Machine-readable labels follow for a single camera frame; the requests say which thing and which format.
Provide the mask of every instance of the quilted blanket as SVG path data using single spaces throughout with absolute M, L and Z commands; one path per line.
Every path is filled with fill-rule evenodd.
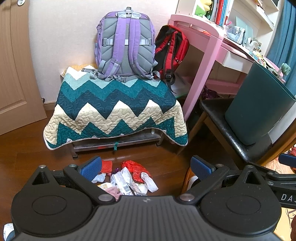
M 54 150 L 73 141 L 119 137 L 145 128 L 159 129 L 180 146 L 187 145 L 182 108 L 163 81 L 106 82 L 69 67 L 43 136 Z

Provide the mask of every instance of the red backpack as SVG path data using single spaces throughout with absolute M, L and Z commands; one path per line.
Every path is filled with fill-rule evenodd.
M 168 87 L 175 82 L 174 71 L 183 61 L 188 48 L 189 41 L 184 33 L 172 25 L 162 26 L 155 40 L 155 60 L 158 65 L 154 71 L 160 73 L 160 78 L 167 81 Z

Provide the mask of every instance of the trash bin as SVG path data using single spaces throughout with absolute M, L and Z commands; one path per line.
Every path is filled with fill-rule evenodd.
M 254 62 L 225 119 L 239 140 L 251 145 L 268 133 L 295 101 L 279 79 Z

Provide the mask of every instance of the door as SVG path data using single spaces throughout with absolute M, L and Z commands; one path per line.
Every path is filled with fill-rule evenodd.
M 0 5 L 0 135 L 46 118 L 31 59 L 28 8 L 29 0 Z

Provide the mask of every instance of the baseboard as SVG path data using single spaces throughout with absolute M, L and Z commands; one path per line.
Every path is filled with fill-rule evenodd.
M 48 103 L 44 103 L 43 107 L 45 110 L 54 110 L 56 102 L 48 102 Z

